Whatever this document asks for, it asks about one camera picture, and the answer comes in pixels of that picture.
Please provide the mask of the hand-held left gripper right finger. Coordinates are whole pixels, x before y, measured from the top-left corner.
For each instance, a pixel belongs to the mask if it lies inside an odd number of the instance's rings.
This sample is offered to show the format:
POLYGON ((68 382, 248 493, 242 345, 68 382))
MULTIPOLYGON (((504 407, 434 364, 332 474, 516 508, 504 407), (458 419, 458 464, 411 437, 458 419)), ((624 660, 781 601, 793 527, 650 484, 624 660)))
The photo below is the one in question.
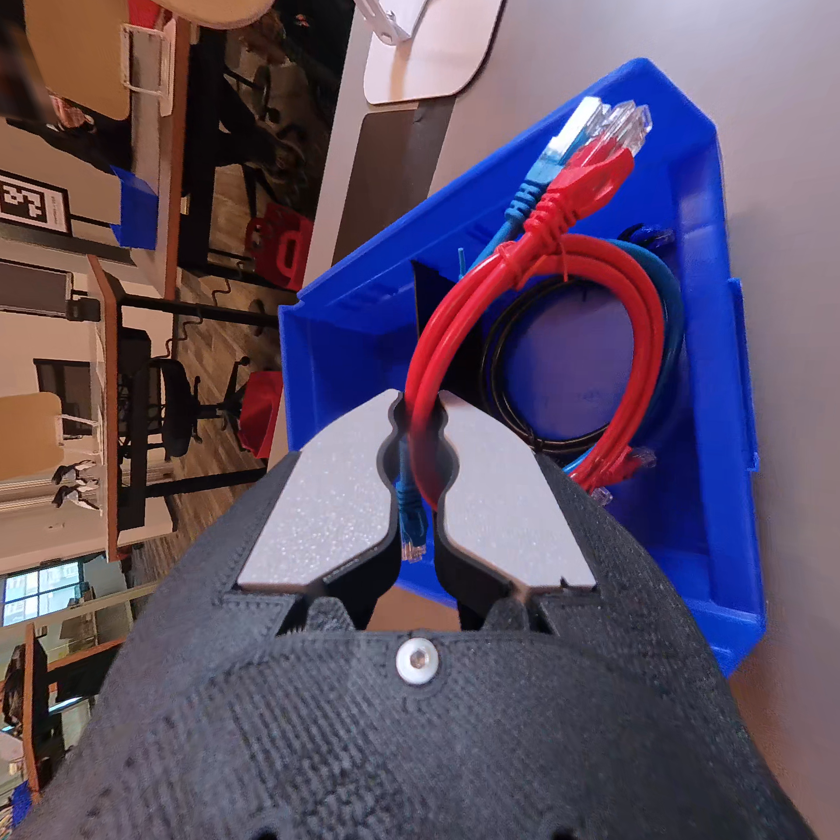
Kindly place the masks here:
POLYGON ((595 576, 530 447, 456 394, 439 401, 451 472, 434 560, 446 592, 457 601, 593 592, 595 576))

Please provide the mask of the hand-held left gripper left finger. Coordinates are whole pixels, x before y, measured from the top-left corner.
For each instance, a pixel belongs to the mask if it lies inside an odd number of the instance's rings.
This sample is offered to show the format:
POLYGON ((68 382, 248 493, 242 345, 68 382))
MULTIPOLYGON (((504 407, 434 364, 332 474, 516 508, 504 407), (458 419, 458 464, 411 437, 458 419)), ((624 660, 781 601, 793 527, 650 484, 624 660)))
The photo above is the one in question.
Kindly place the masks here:
POLYGON ((402 396, 384 390, 303 446, 238 575, 239 588, 318 589, 393 540, 396 495, 384 457, 396 441, 402 396))

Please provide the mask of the red plastic bin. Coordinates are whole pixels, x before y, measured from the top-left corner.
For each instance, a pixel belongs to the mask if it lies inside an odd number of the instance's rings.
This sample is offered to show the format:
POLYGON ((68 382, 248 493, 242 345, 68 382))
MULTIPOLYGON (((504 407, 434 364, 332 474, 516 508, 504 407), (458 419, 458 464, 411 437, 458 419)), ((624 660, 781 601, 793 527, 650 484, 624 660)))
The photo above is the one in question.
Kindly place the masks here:
POLYGON ((245 230, 245 252, 255 272, 273 286, 298 292, 303 285, 313 222, 294 209, 268 202, 245 230))
POLYGON ((258 459, 268 459, 284 390, 280 371, 258 371, 248 378, 238 417, 238 441, 258 459))

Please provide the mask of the black office chair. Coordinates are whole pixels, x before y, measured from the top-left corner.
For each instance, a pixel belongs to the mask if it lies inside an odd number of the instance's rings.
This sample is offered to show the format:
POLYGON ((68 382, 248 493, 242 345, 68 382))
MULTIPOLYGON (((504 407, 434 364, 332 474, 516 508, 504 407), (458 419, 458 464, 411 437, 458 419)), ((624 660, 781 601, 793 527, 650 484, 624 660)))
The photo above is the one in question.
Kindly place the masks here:
POLYGON ((225 78, 284 147, 281 160, 309 182, 323 176, 340 81, 294 46, 252 28, 227 33, 225 78))
POLYGON ((237 435, 245 398, 245 386, 238 385, 238 373, 250 364, 248 356, 237 360, 228 378, 223 400, 210 404, 200 400, 199 376, 189 381, 180 361, 153 358, 150 373, 152 379, 163 384, 163 396, 157 396, 150 403, 149 434, 161 437, 159 444, 151 444, 150 447, 162 448, 166 460, 183 457, 192 442, 202 443, 198 424, 204 420, 222 421, 224 428, 237 435))

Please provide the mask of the wooden-edged office desk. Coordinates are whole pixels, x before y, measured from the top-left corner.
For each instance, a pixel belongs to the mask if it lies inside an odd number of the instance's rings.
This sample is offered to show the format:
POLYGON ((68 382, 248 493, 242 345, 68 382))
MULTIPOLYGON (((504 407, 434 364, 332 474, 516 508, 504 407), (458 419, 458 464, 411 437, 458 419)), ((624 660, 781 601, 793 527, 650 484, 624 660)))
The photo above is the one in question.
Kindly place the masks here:
POLYGON ((278 330, 279 319, 257 311, 134 295, 103 269, 96 256, 88 255, 87 261, 88 297, 98 302, 100 313, 99 321, 93 323, 93 345, 101 350, 101 364, 91 367, 91 406, 97 413, 104 470, 99 505, 106 526, 106 555, 108 561, 114 562, 118 559, 120 533, 145 524, 147 500, 252 484, 266 473, 266 467, 261 466, 149 483, 151 341, 147 335, 132 335, 123 324, 123 310, 193 316, 209 322, 273 330, 278 330))

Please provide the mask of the window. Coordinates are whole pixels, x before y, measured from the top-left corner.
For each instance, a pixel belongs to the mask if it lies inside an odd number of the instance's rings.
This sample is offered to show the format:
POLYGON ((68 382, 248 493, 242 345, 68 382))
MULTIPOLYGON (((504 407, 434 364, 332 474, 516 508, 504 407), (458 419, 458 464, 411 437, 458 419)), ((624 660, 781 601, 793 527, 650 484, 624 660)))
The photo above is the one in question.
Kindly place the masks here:
POLYGON ((91 576, 107 563, 104 553, 89 554, 2 577, 2 627, 60 612, 87 594, 94 596, 91 576))

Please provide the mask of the beige desk divider panel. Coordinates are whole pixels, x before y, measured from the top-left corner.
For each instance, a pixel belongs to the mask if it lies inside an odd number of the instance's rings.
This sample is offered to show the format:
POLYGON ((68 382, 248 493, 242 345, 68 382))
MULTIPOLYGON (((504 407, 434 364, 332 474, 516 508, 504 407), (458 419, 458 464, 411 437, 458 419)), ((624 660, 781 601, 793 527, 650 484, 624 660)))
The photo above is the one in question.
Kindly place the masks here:
POLYGON ((61 402, 38 392, 1 398, 1 481, 51 471, 64 456, 61 402))
POLYGON ((130 92, 122 81, 126 1, 25 1, 26 35, 41 76, 59 97, 123 121, 130 92))

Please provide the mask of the small blue plastic bin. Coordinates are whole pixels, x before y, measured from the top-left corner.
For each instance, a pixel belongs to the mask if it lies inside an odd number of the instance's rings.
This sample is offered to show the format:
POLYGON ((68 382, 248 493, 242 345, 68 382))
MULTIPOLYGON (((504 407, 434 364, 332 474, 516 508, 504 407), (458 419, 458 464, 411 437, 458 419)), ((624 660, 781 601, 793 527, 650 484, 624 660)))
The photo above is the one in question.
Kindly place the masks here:
POLYGON ((119 246, 126 249, 156 249, 159 197, 134 173, 117 166, 111 171, 120 183, 120 220, 111 224, 119 246))

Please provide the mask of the black and white marker sign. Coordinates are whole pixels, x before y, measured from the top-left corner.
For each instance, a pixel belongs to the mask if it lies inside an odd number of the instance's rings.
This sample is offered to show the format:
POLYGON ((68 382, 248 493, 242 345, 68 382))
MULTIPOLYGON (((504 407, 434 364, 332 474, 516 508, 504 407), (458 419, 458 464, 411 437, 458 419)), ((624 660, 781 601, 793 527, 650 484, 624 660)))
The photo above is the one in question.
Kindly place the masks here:
POLYGON ((71 237, 69 192, 64 187, 1 170, 1 221, 71 237))

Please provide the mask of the white rounded panel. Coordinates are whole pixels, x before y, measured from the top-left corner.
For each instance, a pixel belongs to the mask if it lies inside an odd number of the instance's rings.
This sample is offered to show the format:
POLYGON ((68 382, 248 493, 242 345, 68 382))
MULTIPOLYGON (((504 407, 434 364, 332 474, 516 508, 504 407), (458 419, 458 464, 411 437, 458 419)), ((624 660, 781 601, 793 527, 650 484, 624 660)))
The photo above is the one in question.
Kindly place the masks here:
POLYGON ((428 1, 413 39, 397 47, 384 45, 366 24, 372 32, 364 70, 368 104, 384 107, 460 93, 487 56, 503 5, 428 1))

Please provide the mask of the white metal bracket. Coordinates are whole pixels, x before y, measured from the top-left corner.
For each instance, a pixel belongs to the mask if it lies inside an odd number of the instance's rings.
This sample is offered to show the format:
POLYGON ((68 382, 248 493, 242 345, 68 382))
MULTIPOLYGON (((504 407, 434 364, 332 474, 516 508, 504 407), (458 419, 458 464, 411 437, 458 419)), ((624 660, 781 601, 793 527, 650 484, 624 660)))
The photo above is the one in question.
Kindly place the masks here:
POLYGON ((428 1, 354 1, 373 34, 386 46, 413 39, 428 1))

